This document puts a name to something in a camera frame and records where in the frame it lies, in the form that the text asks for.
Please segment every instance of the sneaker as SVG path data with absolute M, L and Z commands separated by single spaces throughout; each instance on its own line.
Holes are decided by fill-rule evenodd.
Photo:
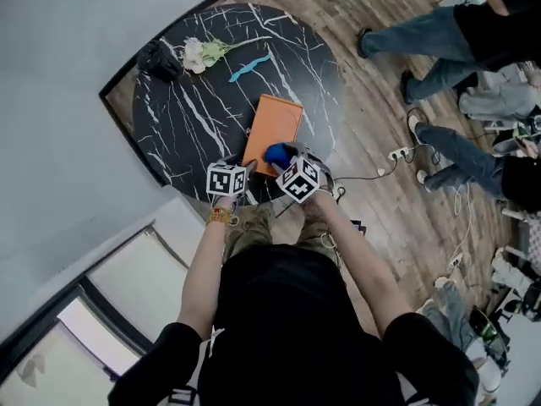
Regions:
M 417 125 L 421 123 L 419 118 L 417 117 L 417 114 L 415 112 L 410 112 L 409 116 L 407 117 L 407 127 L 410 131 L 412 131 L 413 136 L 415 137 L 415 140 L 422 145 L 423 143 L 421 140 L 417 137 L 417 133 L 415 132 L 415 128 Z
M 435 305 L 435 301 L 430 298 L 430 299 L 427 299 L 426 302 L 423 304 L 423 306 L 421 308 L 419 308 L 417 311 L 415 311 L 418 315 L 423 315 L 424 314 L 424 309 L 427 308 L 428 306 L 430 305 Z
M 357 54 L 360 58 L 369 58 L 368 54 L 364 52 L 361 48 L 361 42 L 363 41 L 364 35 L 370 33 L 371 31 L 372 29 L 370 29 L 369 27 L 364 27 L 364 29 L 359 31 L 357 35 Z
M 434 281 L 434 287 L 437 289 L 442 289 L 447 283 L 453 283 L 456 284 L 455 280 L 451 280 L 447 277 L 440 277 L 436 281 Z
M 432 192 L 430 191 L 430 189 L 428 189 L 426 187 L 426 185 L 424 184 L 424 181 L 426 180 L 426 178 L 429 176 L 428 173 L 426 173 L 424 170 L 419 170 L 417 171 L 417 181 L 424 186 L 424 188 L 426 189 L 426 191 L 429 193 L 429 192 Z
M 406 105 L 413 104 L 412 101 L 409 101 L 407 99 L 406 88 L 407 88 L 407 83 L 409 82 L 409 80 L 413 80 L 414 78 L 415 77 L 413 77 L 412 71 L 410 71 L 409 69 L 402 72 L 402 76 L 400 77 L 400 93 L 402 94 L 402 99 L 406 103 Z

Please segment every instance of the orange box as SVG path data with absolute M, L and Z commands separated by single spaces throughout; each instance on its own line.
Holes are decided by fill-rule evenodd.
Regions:
M 274 96 L 261 95 L 244 151 L 243 165 L 256 159 L 257 172 L 277 177 L 275 169 L 265 162 L 265 152 L 276 143 L 295 141 L 302 117 L 303 106 Z

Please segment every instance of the white wall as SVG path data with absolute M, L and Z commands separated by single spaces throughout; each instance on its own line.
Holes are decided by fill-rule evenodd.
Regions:
M 509 294 L 502 305 L 516 296 Z M 541 323 L 532 323 L 523 315 L 514 315 L 509 323 L 500 319 L 501 327 L 511 337 L 509 371 L 498 391 L 501 406 L 529 406 L 541 389 Z
M 200 1 L 0 0 L 5 306 L 37 305 L 28 307 L 26 296 L 169 200 L 97 95 L 153 35 Z M 4 310 L 0 340 L 13 328 Z M 13 322 L 22 313 L 13 307 L 9 314 Z

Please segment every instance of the white shoe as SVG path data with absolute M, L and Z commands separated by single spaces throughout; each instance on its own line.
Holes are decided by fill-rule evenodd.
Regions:
M 435 304 L 435 301 L 434 301 L 432 298 L 427 299 L 426 302 L 423 304 L 423 306 L 422 306 L 420 309 L 418 309 L 417 311 L 415 311 L 415 312 L 416 312 L 418 315 L 423 315 L 423 314 L 424 314 L 424 313 L 423 313 L 424 309 L 425 309 L 426 307 L 428 307 L 429 305 L 432 305 L 432 304 Z
M 414 112 L 412 112 L 409 117 L 407 118 L 407 126 L 410 131 L 412 131 L 412 134 L 415 135 L 415 140 L 421 145 L 421 140 L 417 137 L 417 133 L 415 132 L 415 127 L 421 123 L 419 118 L 415 115 Z
M 424 184 L 424 181 L 426 180 L 426 178 L 428 177 L 429 175 L 424 171 L 424 170 L 419 170 L 417 172 L 417 181 L 424 186 L 424 188 L 427 190 L 427 192 L 431 192 L 430 189 L 428 189 L 426 187 L 426 185 Z
M 436 281 L 434 281 L 434 287 L 437 289 L 442 289 L 447 283 L 454 283 L 456 284 L 455 280 L 451 280 L 447 277 L 440 277 Z

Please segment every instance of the power strip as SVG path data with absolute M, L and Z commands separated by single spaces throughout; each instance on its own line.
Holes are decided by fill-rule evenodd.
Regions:
M 389 153 L 388 158 L 393 161 L 395 158 L 398 161 L 400 158 L 405 158 L 407 153 L 410 151 L 409 147 L 401 147 L 400 149 L 397 149 L 396 151 L 392 151 Z
M 458 253 L 458 255 L 453 257 L 451 259 L 451 261 L 449 262 L 449 269 L 453 270 L 456 267 L 459 267 L 460 264 L 462 263 L 463 259 L 464 259 L 464 254 L 463 253 Z

